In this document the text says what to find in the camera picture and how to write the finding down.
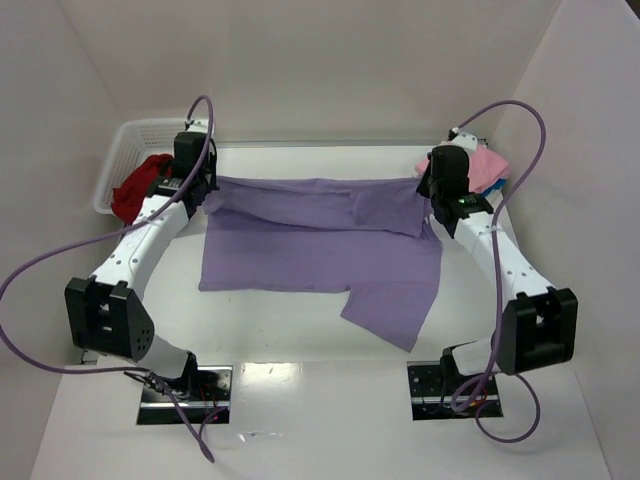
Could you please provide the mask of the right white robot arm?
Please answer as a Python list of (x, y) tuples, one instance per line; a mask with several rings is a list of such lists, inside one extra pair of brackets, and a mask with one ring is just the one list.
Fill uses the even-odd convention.
[(430, 200), (435, 220), (475, 260), (499, 300), (490, 337), (445, 351), (457, 373), (515, 375), (570, 361), (576, 295), (544, 278), (509, 238), (488, 200), (469, 191), (470, 160), (462, 147), (437, 146), (427, 158), (417, 192)]

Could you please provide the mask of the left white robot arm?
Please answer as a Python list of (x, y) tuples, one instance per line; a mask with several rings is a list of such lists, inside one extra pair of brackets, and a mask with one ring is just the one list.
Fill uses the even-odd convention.
[(171, 241), (215, 190), (217, 152), (202, 132), (182, 131), (174, 155), (151, 182), (134, 222), (110, 257), (88, 278), (73, 278), (64, 297), (75, 346), (129, 360), (156, 374), (150, 385), (179, 398), (213, 381), (193, 353), (155, 331), (143, 305), (150, 277)]

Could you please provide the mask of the purple t shirt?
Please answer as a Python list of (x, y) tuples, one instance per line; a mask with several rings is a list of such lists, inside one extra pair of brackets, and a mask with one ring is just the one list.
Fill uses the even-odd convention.
[(203, 204), (201, 291), (348, 295), (342, 318), (411, 351), (435, 301), (442, 246), (413, 177), (222, 177)]

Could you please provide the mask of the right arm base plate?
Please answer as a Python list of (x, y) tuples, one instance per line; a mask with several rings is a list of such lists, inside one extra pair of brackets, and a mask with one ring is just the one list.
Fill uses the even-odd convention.
[(446, 374), (439, 361), (407, 364), (410, 404), (414, 421), (473, 419), (503, 416), (497, 383), (490, 379), (479, 396), (462, 412), (451, 409), (451, 397), (468, 380), (457, 374)]

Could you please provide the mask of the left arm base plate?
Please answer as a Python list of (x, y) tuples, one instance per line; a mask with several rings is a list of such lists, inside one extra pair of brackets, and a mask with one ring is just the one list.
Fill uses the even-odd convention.
[[(200, 425), (211, 416), (213, 424), (228, 424), (231, 410), (233, 367), (201, 366), (203, 386), (191, 393), (175, 393), (187, 420)], [(142, 387), (136, 424), (139, 426), (176, 425), (182, 422), (171, 399), (161, 389), (146, 382)]]

